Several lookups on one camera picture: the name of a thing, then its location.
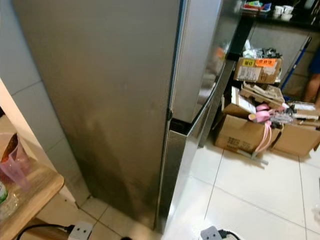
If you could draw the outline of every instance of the stainless steel refrigerator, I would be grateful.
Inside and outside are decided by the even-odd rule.
[[[228,81],[239,1],[13,6],[92,195],[163,231]]]

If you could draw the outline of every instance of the black cable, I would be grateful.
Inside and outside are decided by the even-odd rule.
[[[58,229],[63,229],[65,230],[67,233],[71,233],[72,230],[74,229],[75,225],[70,225],[70,226],[62,226],[62,225],[58,225],[58,224],[36,224],[36,225],[31,225],[26,227],[25,229],[23,229],[19,235],[16,237],[16,240],[20,240],[20,238],[22,237],[22,235],[30,230],[30,229],[34,229],[34,228],[44,228],[44,227],[51,227],[51,228],[58,228]]]
[[[231,232],[231,231],[226,231],[226,230],[221,229],[221,230],[219,230],[218,232],[219,232],[220,236],[221,236],[223,239],[226,239],[228,235],[232,235],[232,236],[234,236],[234,237],[236,238],[236,240],[241,240],[237,235],[235,235],[235,234],[234,234],[233,232]]]

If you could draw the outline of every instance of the box label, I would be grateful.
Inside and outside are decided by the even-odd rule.
[[[276,58],[259,58],[255,61],[257,67],[272,68],[275,66]]]
[[[254,59],[245,58],[245,59],[243,59],[242,66],[254,67],[255,66],[255,60]]]
[[[261,72],[260,67],[240,66],[237,79],[256,82]]]

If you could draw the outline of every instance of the clear plastic cup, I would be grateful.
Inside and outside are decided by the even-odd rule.
[[[13,133],[0,133],[0,158],[2,158],[12,136]],[[28,162],[28,155],[26,154],[18,137],[18,144],[16,148],[9,154],[7,161],[0,162],[0,169],[22,189],[27,190],[30,187],[25,175],[29,167]]]

